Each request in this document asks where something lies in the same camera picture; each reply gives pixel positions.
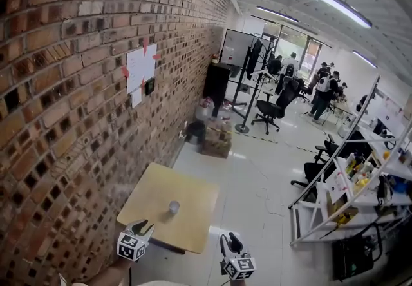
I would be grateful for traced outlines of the white paper sign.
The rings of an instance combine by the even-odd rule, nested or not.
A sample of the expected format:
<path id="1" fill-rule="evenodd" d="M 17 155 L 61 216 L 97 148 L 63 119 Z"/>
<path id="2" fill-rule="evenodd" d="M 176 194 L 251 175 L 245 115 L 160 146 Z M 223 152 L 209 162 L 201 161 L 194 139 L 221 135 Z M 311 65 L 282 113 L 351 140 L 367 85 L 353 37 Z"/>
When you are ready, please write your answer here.
<path id="1" fill-rule="evenodd" d="M 335 170 L 325 181 L 332 203 L 336 203 L 344 195 L 348 194 L 348 187 L 343 174 Z"/>

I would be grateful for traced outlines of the black cabinet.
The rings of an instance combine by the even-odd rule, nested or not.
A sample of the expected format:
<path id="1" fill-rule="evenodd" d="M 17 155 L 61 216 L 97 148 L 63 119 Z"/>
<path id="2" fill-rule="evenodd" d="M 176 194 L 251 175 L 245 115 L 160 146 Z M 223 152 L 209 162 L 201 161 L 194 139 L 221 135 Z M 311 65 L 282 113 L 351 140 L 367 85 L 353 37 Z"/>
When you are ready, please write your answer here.
<path id="1" fill-rule="evenodd" d="M 210 63 L 207 68 L 203 98 L 211 98 L 215 110 L 223 104 L 231 71 L 232 66 L 222 62 Z"/>

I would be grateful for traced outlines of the black waste bin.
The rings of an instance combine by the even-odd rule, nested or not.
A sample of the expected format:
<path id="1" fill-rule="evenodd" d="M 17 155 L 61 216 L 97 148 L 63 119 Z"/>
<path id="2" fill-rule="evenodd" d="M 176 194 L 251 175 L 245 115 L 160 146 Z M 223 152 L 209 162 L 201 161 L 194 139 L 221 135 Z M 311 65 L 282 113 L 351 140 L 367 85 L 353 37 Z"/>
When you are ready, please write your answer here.
<path id="1" fill-rule="evenodd" d="M 187 142 L 200 145 L 205 137 L 205 124 L 203 121 L 194 121 L 187 126 Z"/>

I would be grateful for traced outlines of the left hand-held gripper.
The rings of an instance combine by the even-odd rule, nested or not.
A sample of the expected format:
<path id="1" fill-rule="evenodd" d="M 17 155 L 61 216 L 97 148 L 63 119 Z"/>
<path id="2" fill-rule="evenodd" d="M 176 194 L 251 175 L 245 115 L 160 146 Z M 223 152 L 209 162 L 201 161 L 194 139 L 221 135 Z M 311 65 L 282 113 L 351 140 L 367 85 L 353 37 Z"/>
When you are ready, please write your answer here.
<path id="1" fill-rule="evenodd" d="M 121 231 L 117 240 L 117 255 L 121 258 L 137 261 L 144 254 L 149 240 L 155 229 L 151 224 L 145 231 L 142 230 L 148 220 L 137 220 L 129 223 L 126 229 Z"/>

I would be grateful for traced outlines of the black office chair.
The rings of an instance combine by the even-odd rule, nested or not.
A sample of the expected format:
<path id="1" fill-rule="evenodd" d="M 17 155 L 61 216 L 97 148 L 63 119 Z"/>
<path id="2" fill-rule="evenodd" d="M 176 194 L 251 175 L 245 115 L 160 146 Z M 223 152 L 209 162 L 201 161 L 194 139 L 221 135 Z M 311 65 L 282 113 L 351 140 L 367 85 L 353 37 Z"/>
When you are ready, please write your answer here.
<path id="1" fill-rule="evenodd" d="M 307 162 L 304 164 L 304 175 L 306 182 L 292 180 L 290 182 L 292 185 L 298 185 L 306 188 L 309 183 L 317 176 L 325 163 L 327 163 L 329 158 L 339 148 L 339 145 L 334 141 L 332 136 L 328 136 L 329 139 L 325 140 L 322 146 L 315 147 L 316 150 L 318 150 L 315 156 L 315 162 Z M 337 156 L 341 158 L 348 158 L 350 154 L 353 153 L 356 157 L 366 159 L 371 154 L 371 152 L 371 146 L 366 142 L 350 142 L 343 146 Z"/>
<path id="2" fill-rule="evenodd" d="M 274 120 L 282 119 L 285 116 L 286 108 L 297 97 L 298 92 L 299 81 L 297 79 L 291 79 L 287 82 L 275 103 L 270 102 L 272 94 L 265 92 L 267 99 L 257 101 L 257 109 L 259 112 L 255 114 L 251 124 L 254 125 L 255 123 L 263 122 L 265 124 L 266 135 L 269 134 L 269 125 L 275 127 L 276 131 L 279 132 L 280 127 L 274 123 Z"/>

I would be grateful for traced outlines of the white paper sheet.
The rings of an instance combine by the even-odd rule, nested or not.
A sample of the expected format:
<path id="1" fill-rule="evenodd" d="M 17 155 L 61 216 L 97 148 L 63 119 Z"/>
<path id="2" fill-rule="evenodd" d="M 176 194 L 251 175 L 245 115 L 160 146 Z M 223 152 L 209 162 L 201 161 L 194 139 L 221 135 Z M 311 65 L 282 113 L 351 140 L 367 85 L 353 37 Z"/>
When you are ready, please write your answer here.
<path id="1" fill-rule="evenodd" d="M 141 85 L 155 76 L 155 55 L 157 44 L 146 48 L 139 48 L 127 54 L 127 92 L 132 93 L 140 89 Z"/>

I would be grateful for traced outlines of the black floor stand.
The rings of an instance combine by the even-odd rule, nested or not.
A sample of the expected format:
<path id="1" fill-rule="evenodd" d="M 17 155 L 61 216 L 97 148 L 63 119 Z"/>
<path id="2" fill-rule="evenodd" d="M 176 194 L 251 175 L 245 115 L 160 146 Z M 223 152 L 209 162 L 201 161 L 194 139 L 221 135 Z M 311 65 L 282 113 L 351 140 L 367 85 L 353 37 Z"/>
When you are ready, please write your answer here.
<path id="1" fill-rule="evenodd" d="M 232 110 L 233 110 L 234 112 L 236 112 L 240 117 L 243 118 L 243 122 L 242 122 L 241 124 L 236 124 L 236 125 L 235 125 L 235 129 L 236 129 L 236 131 L 238 131 L 239 133 L 247 134 L 247 133 L 249 132 L 249 128 L 248 128 L 248 126 L 246 125 L 247 119 L 248 119 L 248 116 L 250 115 L 250 111 L 251 111 L 252 106 L 253 106 L 253 103 L 254 103 L 254 101 L 255 101 L 256 93 L 257 93 L 258 88 L 259 88 L 259 83 L 261 82 L 261 75 L 263 74 L 263 70 L 265 69 L 265 65 L 266 65 L 266 63 L 267 63 L 268 54 L 270 53 L 271 49 L 273 48 L 273 43 L 274 43 L 274 38 L 271 38 L 271 40 L 269 40 L 269 44 L 268 44 L 268 47 L 267 47 L 267 48 L 266 48 L 264 45 L 262 46 L 262 48 L 265 49 L 265 54 L 264 54 L 264 57 L 263 57 L 262 66 L 261 66 L 261 69 L 257 71 L 257 72 L 258 72 L 258 73 L 257 73 L 258 76 L 257 76 L 256 85 L 254 86 L 254 91 L 252 92 L 252 97 L 251 97 L 251 99 L 250 99 L 250 102 L 247 104 L 247 107 L 248 107 L 247 112 L 246 112 L 246 114 L 244 115 L 244 114 L 240 113 L 240 112 L 235 108 L 234 102 L 235 102 L 235 100 L 236 100 L 236 98 L 237 98 L 237 96 L 238 96 L 239 89 L 240 89 L 240 85 L 242 84 L 243 74 L 244 74 L 244 72 L 246 71 L 247 63 L 248 63 L 248 60 L 249 60 L 249 57 L 250 57 L 250 53 L 251 53 L 251 51 L 252 51 L 252 49 L 253 49 L 253 46 L 250 46 L 250 47 L 248 48 L 248 51 L 247 51 L 247 54 L 246 54 L 246 57 L 245 57 L 245 62 L 244 62 L 245 65 L 243 66 L 243 69 L 242 69 L 242 72 L 241 72 L 241 75 L 240 75 L 240 79 L 239 79 L 239 83 L 238 83 L 238 86 L 237 86 L 237 88 L 236 88 L 234 100 L 233 100 L 233 103 L 232 103 Z"/>

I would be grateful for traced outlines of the person's left forearm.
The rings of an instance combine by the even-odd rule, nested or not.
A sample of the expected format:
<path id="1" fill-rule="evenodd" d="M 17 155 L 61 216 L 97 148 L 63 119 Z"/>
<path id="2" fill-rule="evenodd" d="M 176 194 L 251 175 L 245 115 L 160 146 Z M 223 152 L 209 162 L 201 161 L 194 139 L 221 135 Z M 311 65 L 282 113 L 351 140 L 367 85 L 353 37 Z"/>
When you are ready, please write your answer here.
<path id="1" fill-rule="evenodd" d="M 86 282 L 87 286 L 119 286 L 125 278 L 132 261 L 118 258 L 110 266 L 106 267 L 92 279 Z"/>

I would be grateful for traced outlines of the white metal shelf rack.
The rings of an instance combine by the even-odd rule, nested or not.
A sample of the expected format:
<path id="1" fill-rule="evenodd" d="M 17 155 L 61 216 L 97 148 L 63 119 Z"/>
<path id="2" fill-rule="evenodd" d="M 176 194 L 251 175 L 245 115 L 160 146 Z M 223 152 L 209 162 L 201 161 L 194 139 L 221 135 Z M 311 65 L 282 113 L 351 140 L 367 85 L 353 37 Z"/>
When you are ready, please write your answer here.
<path id="1" fill-rule="evenodd" d="M 373 82 L 363 107 L 355 114 L 339 148 L 317 176 L 289 205 L 292 211 L 291 245 L 301 242 L 334 242 L 366 234 L 390 232 L 412 217 L 412 115 L 406 116 L 388 98 L 381 114 L 365 112 L 373 95 L 382 96 Z M 337 155 L 350 142 L 366 142 L 372 152 L 366 158 Z M 332 203 L 325 181 L 340 171 L 348 194 Z"/>

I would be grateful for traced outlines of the whiteboard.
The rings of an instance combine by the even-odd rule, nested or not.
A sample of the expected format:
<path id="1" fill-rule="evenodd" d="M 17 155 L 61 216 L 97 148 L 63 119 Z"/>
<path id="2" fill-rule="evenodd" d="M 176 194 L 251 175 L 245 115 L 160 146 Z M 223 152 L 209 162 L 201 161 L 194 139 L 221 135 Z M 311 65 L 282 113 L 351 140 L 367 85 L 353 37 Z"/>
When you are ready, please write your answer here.
<path id="1" fill-rule="evenodd" d="M 220 61 L 239 67 L 243 66 L 248 48 L 253 48 L 258 39 L 264 46 L 261 53 L 265 53 L 269 47 L 273 46 L 269 40 L 252 34 L 227 29 L 221 47 Z"/>

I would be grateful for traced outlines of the clear water jug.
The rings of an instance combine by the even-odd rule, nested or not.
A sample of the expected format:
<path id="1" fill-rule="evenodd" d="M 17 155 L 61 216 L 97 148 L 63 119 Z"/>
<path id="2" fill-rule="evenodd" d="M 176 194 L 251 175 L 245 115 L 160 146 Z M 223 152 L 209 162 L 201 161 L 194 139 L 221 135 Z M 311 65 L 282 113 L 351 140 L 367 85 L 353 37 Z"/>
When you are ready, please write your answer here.
<path id="1" fill-rule="evenodd" d="M 220 106 L 218 111 L 218 120 L 222 123 L 228 123 L 232 115 L 232 105 L 229 101 L 225 100 Z"/>

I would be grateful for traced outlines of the cardboard box with striped tape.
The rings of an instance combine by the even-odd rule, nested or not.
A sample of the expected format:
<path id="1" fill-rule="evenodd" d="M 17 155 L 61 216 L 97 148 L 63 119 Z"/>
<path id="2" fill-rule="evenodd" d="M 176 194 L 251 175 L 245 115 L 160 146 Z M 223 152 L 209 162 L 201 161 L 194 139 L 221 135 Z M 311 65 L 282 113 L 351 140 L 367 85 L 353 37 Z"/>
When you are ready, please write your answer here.
<path id="1" fill-rule="evenodd" d="M 232 125 L 229 121 L 210 120 L 206 123 L 201 154 L 228 158 L 232 147 Z"/>

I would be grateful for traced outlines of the black display screen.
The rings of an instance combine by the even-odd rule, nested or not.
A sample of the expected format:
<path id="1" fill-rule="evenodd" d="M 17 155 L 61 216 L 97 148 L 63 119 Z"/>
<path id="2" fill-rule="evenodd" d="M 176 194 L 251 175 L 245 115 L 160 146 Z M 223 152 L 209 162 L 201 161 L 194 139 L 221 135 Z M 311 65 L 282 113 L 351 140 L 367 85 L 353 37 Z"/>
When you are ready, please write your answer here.
<path id="1" fill-rule="evenodd" d="M 247 63 L 246 72 L 248 80 L 252 78 L 252 73 L 254 72 L 256 64 L 258 62 L 262 46 L 262 42 L 259 39 L 257 39 L 257 41 L 254 43 L 253 49 L 250 53 L 250 57 Z"/>

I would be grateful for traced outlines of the water jug with red cap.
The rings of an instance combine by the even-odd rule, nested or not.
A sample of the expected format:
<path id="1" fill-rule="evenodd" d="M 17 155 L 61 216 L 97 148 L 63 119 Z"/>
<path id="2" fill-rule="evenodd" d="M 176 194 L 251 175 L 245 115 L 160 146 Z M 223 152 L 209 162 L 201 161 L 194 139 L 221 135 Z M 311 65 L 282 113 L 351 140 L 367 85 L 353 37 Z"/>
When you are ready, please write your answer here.
<path id="1" fill-rule="evenodd" d="M 196 120 L 207 122 L 209 120 L 214 120 L 216 117 L 213 116 L 214 102 L 210 97 L 205 97 L 200 100 L 199 105 L 196 107 L 195 117 Z"/>

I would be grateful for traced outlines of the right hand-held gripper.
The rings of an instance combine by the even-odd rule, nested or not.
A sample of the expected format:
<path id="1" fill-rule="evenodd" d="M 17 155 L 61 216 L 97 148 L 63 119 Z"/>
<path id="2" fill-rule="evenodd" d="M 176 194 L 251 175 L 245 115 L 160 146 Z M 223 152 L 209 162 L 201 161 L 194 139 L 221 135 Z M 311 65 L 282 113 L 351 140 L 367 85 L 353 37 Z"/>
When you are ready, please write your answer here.
<path id="1" fill-rule="evenodd" d="M 230 280 L 250 278 L 256 270 L 256 261 L 249 254 L 238 233 L 229 232 L 228 247 L 232 253 L 236 254 L 234 257 L 227 257 L 227 236 L 222 234 L 220 236 L 220 249 L 223 256 L 220 262 L 221 274 L 227 275 Z"/>

